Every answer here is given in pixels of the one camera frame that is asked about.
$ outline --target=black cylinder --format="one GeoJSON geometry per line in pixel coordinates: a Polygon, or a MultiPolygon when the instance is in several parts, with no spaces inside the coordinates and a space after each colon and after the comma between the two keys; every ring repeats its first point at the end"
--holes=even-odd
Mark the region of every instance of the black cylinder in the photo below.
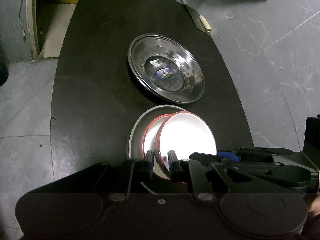
{"type": "Polygon", "coordinates": [[[4,65],[2,54],[0,53],[0,86],[2,86],[9,77],[8,68],[4,65]]]}

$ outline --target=white cable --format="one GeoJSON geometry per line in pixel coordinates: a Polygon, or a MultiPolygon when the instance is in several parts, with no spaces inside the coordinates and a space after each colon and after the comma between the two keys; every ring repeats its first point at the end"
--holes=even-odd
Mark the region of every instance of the white cable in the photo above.
{"type": "Polygon", "coordinates": [[[22,28],[22,36],[24,38],[26,36],[26,32],[24,30],[24,27],[23,27],[21,19],[20,19],[22,4],[23,4],[23,0],[20,1],[20,6],[19,6],[19,10],[18,10],[18,20],[19,20],[20,26],[22,28]]]}

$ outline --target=table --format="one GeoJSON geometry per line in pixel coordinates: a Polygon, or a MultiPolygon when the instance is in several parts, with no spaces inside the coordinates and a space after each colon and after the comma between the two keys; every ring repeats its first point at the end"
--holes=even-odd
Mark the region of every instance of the table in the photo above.
{"type": "Polygon", "coordinates": [[[205,79],[202,97],[180,105],[211,128],[218,150],[253,146],[248,123],[211,36],[173,0],[79,0],[58,61],[51,112],[55,179],[99,162],[126,159],[131,129],[149,108],[167,104],[138,83],[127,61],[130,43],[157,33],[185,46],[205,79]]]}

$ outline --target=white plate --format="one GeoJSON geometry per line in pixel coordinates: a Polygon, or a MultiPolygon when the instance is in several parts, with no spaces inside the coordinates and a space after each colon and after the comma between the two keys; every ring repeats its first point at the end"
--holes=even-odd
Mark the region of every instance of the white plate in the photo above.
{"type": "MultiPolygon", "coordinates": [[[[151,123],[145,129],[142,136],[142,156],[144,157],[148,150],[154,150],[154,141],[156,138],[156,134],[162,125],[162,123],[170,117],[171,114],[163,114],[153,119],[151,123]]],[[[160,169],[156,160],[154,160],[153,172],[163,179],[170,179],[167,177],[160,169]]]]}
{"type": "MultiPolygon", "coordinates": [[[[179,160],[188,159],[194,152],[217,154],[209,126],[190,112],[177,112],[168,117],[157,132],[154,147],[167,160],[170,150],[175,151],[179,160]]],[[[164,162],[164,165],[169,169],[168,162],[164,162]]]]}

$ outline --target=label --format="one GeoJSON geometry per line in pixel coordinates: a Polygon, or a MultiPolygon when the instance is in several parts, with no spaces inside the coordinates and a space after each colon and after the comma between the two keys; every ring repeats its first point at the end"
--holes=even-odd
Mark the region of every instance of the label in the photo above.
{"type": "Polygon", "coordinates": [[[166,79],[173,75],[173,69],[172,68],[162,68],[159,69],[156,72],[156,77],[160,79],[166,79]]]}

